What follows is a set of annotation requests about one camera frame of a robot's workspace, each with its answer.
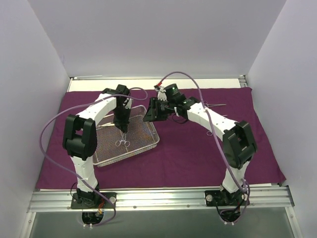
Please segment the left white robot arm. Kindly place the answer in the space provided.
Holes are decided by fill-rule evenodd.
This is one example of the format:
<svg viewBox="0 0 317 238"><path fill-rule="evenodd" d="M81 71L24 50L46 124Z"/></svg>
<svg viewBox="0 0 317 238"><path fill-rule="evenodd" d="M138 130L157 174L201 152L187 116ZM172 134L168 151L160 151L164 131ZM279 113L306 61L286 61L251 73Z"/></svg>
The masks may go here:
<svg viewBox="0 0 317 238"><path fill-rule="evenodd" d="M99 204L100 195L96 192L99 183L93 165L93 154L97 148L96 126L109 112L114 113L113 123L121 132L127 133L132 100L130 90L124 85L116 89L105 89L90 105L76 115L68 115L62 146L70 156L75 172L80 176L77 182L77 196L89 208Z"/></svg>

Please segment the wire mesh instrument tray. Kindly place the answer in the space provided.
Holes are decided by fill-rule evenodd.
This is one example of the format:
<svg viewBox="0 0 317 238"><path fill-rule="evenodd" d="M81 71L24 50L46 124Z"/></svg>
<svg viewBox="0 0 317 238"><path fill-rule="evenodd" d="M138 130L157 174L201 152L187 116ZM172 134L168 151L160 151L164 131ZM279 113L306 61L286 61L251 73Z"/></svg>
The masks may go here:
<svg viewBox="0 0 317 238"><path fill-rule="evenodd" d="M104 116L97 125L98 144L93 164L97 167L107 166L155 148L160 138L154 124L143 121L145 114L146 108L143 105L131 109L127 132L129 147L115 146L123 133L114 126L113 114Z"/></svg>

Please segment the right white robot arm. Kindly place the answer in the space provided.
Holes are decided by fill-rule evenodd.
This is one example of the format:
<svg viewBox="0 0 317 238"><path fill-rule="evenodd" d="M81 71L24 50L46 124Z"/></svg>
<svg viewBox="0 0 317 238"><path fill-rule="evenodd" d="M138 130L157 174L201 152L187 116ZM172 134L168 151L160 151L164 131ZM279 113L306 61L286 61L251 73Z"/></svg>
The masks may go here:
<svg viewBox="0 0 317 238"><path fill-rule="evenodd" d="M144 121L167 120L172 113L212 132L226 165L220 199L224 204L232 204L238 198L238 190L248 190L245 172L258 150L250 124L244 120L238 122L228 119L194 97L178 103L151 97Z"/></svg>

